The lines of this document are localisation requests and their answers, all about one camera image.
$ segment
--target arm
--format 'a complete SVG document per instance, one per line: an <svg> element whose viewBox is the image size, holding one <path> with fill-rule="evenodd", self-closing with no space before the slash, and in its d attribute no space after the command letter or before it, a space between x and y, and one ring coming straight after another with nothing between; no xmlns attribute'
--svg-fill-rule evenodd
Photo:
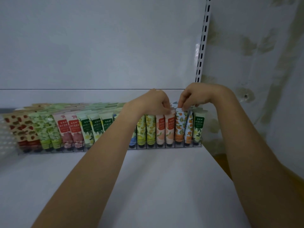
<svg viewBox="0 0 304 228"><path fill-rule="evenodd" d="M168 114L169 109L167 95L155 89L126 103L113 124L66 177L32 228L97 227L137 122L144 114Z"/></svg>
<svg viewBox="0 0 304 228"><path fill-rule="evenodd" d="M230 89L190 84L179 107L208 102L217 110L233 182L252 226L304 227L299 195Z"/></svg>

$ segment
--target forearm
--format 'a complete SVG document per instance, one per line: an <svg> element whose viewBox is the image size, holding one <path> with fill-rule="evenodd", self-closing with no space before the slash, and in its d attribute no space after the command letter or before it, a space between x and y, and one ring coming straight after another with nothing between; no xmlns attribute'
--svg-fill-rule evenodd
<svg viewBox="0 0 304 228"><path fill-rule="evenodd" d="M213 102L231 175L254 227L297 227L303 205L281 164L245 114L235 95L223 88Z"/></svg>
<svg viewBox="0 0 304 228"><path fill-rule="evenodd" d="M36 227L97 227L140 118L127 103L118 118L70 172Z"/></svg>

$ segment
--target hand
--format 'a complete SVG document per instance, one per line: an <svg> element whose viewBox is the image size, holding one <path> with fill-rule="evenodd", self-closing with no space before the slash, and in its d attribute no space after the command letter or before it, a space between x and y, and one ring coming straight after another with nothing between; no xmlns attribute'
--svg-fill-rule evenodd
<svg viewBox="0 0 304 228"><path fill-rule="evenodd" d="M218 93L225 88L225 86L218 84L191 83L181 93L178 108L187 111L192 105L197 107L200 104L213 103Z"/></svg>
<svg viewBox="0 0 304 228"><path fill-rule="evenodd" d="M162 90L151 89L140 97L128 102L133 109L138 111L140 117L148 115L170 114L170 102L166 93Z"/></svg>

